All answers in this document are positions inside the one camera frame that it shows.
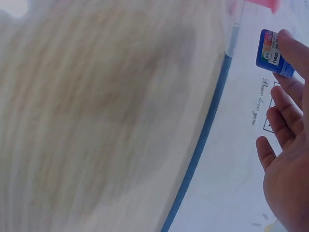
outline fingernail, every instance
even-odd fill
[[[283,37],[283,38],[294,38],[293,35],[286,29],[282,29],[279,32],[279,36]]]

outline blue border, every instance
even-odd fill
[[[178,209],[183,201],[183,198],[188,190],[188,187],[190,185],[190,182],[192,180],[192,177],[194,175],[195,169],[197,167],[199,158],[202,155],[202,152],[204,150],[204,146],[206,143],[206,140],[208,138],[209,132],[211,130],[211,126],[214,120],[214,117],[216,115],[218,106],[219,106],[219,102],[222,96],[222,92],[225,86],[225,81],[227,78],[227,74],[231,65],[231,60],[232,58],[229,56],[225,56],[224,61],[223,61],[223,65],[222,65],[222,69],[221,69],[221,73],[218,79],[218,83],[211,101],[211,105],[201,132],[201,135],[199,137],[199,140],[197,142],[197,146],[195,148],[195,151],[193,153],[192,159],[190,161],[188,170],[184,176],[183,182],[179,188],[179,191],[177,193],[176,199],[173,203],[173,206],[169,212],[169,215],[163,225],[163,228],[161,230],[161,232],[168,232],[170,226],[172,225],[172,222],[178,212]]]

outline hand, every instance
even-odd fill
[[[283,152],[276,157],[267,138],[256,141],[265,170],[264,194],[277,219],[291,232],[309,231],[309,48],[282,30],[278,35],[282,56],[305,79],[275,74],[281,87],[271,96],[276,107],[267,118]],[[292,100],[303,111],[294,106]]]

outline white paper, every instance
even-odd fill
[[[274,102],[272,73],[256,67],[262,29],[302,32],[282,12],[244,4],[229,75],[204,151],[170,232],[282,232],[263,194],[264,171],[255,140],[266,136],[281,148],[266,111]]]

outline blue glue stick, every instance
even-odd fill
[[[265,29],[261,32],[256,65],[288,78],[292,77],[295,72],[293,67],[283,59],[280,53],[278,33]]]

